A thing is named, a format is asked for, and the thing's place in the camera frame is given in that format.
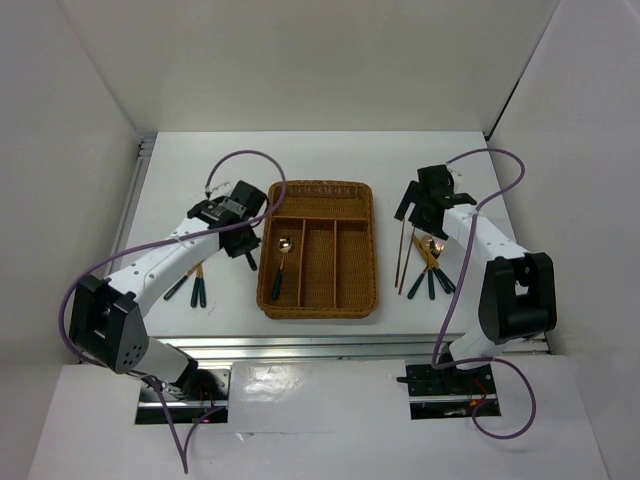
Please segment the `gold knife green handle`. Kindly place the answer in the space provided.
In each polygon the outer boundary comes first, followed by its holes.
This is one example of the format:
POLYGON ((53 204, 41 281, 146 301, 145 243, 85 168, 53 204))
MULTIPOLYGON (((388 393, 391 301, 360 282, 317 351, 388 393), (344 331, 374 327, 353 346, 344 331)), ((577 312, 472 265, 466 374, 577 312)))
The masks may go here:
POLYGON ((415 297, 415 295, 416 295, 417 291, 419 290, 419 287, 421 286, 425 276, 427 275, 427 273, 431 269, 430 241, 429 240, 424 240, 424 239, 419 239, 416 235, 413 235, 412 241, 413 241, 414 246, 417 248, 419 254, 421 255, 425 266, 424 266, 422 272, 420 273, 420 275, 417 277, 417 279, 415 280, 415 282, 411 286, 411 288, 410 288, 410 290, 409 290, 409 292, 407 294, 407 298, 408 299, 413 299, 415 297))

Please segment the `gold spoon green handle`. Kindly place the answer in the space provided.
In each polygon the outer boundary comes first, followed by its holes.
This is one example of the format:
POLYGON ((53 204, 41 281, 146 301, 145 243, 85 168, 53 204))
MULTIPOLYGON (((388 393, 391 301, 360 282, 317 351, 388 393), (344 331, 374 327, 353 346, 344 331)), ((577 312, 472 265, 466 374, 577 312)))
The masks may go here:
POLYGON ((284 278, 285 259, 286 259, 286 255, 290 252, 292 246, 293 246, 293 242, 290 237, 282 237, 278 241, 278 250, 280 252, 280 263, 279 263, 279 267, 276 273, 276 277, 275 277, 272 292, 271 292, 272 300, 278 300, 280 297, 282 282, 284 278))
POLYGON ((251 268, 252 271, 257 271, 258 270, 258 266, 257 263, 253 257, 253 255, 250 252, 247 252, 245 254, 247 262, 249 264, 249 267, 251 268))

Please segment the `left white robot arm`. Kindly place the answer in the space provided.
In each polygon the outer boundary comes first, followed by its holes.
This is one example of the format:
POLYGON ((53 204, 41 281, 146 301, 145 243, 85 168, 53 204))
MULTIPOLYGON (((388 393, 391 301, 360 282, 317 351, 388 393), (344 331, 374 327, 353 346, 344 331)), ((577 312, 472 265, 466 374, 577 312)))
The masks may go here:
POLYGON ((196 395, 210 376, 182 350, 149 336, 151 307, 190 268, 225 252, 242 257, 259 246, 251 226, 267 201, 239 181, 226 194, 188 210, 165 242, 105 279, 84 276, 75 289, 69 339, 117 374, 157 379, 176 399, 196 395))

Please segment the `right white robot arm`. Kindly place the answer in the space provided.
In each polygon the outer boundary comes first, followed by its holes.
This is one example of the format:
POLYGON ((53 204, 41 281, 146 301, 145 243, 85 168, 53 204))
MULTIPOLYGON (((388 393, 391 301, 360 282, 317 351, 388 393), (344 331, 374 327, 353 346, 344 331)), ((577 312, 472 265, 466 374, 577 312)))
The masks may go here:
POLYGON ((431 364, 436 379, 448 392, 460 391, 471 370, 499 356, 505 347, 553 330, 557 325, 554 265, 544 253, 532 253, 511 241, 482 208, 502 196, 504 189, 478 202, 457 193, 449 168, 435 165, 417 171, 397 208, 395 218, 409 215, 412 226, 465 250, 457 289, 445 315, 431 364), (484 269, 473 328, 442 349, 469 265, 484 269))

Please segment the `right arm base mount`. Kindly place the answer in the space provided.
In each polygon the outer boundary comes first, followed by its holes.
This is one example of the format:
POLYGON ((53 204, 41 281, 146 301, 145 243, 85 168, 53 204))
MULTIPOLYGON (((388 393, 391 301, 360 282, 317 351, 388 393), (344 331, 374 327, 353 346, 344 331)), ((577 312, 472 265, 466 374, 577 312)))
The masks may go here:
POLYGON ((489 365, 475 370, 436 370, 428 364, 405 367, 396 382, 407 388, 412 420, 501 415, 493 372, 489 365))

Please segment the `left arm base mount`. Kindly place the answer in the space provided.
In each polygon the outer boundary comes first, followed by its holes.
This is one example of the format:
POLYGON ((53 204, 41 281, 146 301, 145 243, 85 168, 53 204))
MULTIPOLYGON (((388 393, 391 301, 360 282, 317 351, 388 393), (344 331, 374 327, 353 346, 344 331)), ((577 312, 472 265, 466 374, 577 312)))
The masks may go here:
POLYGON ((143 384, 134 423, 136 425, 166 425, 165 402, 171 420, 178 425, 226 424, 229 417, 229 367, 202 370, 190 381, 186 391, 162 382, 158 389, 143 384))

